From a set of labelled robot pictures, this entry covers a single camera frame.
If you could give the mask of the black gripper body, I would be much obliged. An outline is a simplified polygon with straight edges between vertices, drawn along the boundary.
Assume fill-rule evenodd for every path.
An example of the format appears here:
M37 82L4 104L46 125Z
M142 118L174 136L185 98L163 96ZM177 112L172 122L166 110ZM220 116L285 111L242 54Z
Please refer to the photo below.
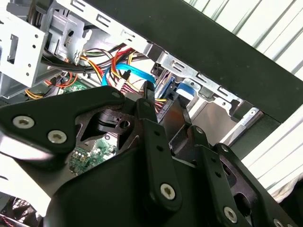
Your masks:
M126 150L70 180L54 195L46 227L210 227L202 177L175 160L151 107L138 105Z

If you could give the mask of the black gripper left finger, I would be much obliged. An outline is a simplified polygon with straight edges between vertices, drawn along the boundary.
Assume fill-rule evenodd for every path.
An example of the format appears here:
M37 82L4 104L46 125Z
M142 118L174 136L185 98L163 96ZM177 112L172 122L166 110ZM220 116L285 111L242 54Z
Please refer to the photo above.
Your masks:
M77 145L112 131L118 155L134 129L136 107L155 111L154 104L151 95L132 101L104 86L8 105L0 110L0 150L38 172L56 171Z

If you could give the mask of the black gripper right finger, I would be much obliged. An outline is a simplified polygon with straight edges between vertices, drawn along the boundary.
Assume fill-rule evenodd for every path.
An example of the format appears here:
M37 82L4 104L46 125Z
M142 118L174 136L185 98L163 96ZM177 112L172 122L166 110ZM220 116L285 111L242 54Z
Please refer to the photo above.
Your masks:
M187 130L187 145L177 158L194 164L202 177L202 191L195 192L202 201L205 219L211 227L301 227L266 191L261 183L222 143L211 146L206 133L193 125L187 110L188 100L178 103Z

